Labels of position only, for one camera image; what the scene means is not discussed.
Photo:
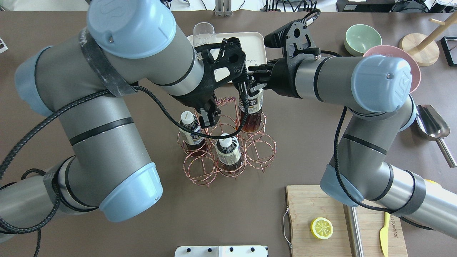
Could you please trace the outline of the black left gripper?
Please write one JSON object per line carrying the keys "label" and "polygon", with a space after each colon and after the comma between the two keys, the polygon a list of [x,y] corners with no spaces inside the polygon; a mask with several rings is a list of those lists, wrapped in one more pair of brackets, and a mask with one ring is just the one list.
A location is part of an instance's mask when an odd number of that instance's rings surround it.
{"label": "black left gripper", "polygon": [[196,109],[201,116],[199,117],[200,126],[203,129],[213,127],[219,122],[220,109],[216,104],[217,98],[214,93],[219,83],[215,80],[214,73],[205,74],[199,85],[191,92],[173,96],[181,104]]}

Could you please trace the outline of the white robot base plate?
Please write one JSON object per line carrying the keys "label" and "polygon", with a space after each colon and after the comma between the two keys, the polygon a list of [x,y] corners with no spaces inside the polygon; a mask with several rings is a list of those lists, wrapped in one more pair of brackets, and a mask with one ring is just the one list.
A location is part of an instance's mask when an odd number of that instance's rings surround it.
{"label": "white robot base plate", "polygon": [[268,257],[268,246],[262,245],[221,245],[181,246],[175,250],[175,257]]}

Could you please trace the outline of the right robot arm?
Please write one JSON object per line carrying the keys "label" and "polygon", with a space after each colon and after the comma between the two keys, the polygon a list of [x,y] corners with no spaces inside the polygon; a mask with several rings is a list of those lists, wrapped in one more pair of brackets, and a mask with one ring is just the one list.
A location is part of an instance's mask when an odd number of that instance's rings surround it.
{"label": "right robot arm", "polygon": [[250,66],[255,85],[282,96],[345,107],[352,118],[336,132],[321,189],[338,202],[390,213],[456,238],[456,194],[385,162],[398,132],[416,119],[410,65],[399,57],[286,57]]}

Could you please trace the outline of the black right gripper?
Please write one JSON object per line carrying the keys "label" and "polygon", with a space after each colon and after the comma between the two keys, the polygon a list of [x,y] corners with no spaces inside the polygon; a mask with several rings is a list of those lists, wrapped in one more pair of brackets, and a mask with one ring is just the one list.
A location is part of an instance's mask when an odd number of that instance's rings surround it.
{"label": "black right gripper", "polygon": [[247,86],[247,97],[253,98],[259,94],[261,89],[273,90],[281,96],[301,98],[297,93],[295,77],[302,59],[289,60],[285,57],[269,60],[267,64],[258,66],[248,66],[249,77],[266,77],[266,66],[271,71],[271,76],[267,81],[250,80]]}

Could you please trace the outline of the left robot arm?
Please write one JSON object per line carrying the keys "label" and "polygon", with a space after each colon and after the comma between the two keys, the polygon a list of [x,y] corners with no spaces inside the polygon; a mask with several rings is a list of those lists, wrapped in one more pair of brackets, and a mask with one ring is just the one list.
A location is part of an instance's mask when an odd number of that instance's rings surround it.
{"label": "left robot arm", "polygon": [[1,188],[1,242],[40,233],[62,213],[101,210],[121,222],[154,205],[162,185],[124,96],[137,93],[146,78],[213,121],[216,84],[208,68],[158,0],[91,1],[78,35],[42,49],[16,71],[21,99],[46,120],[8,153],[1,175],[55,118],[75,155]]}

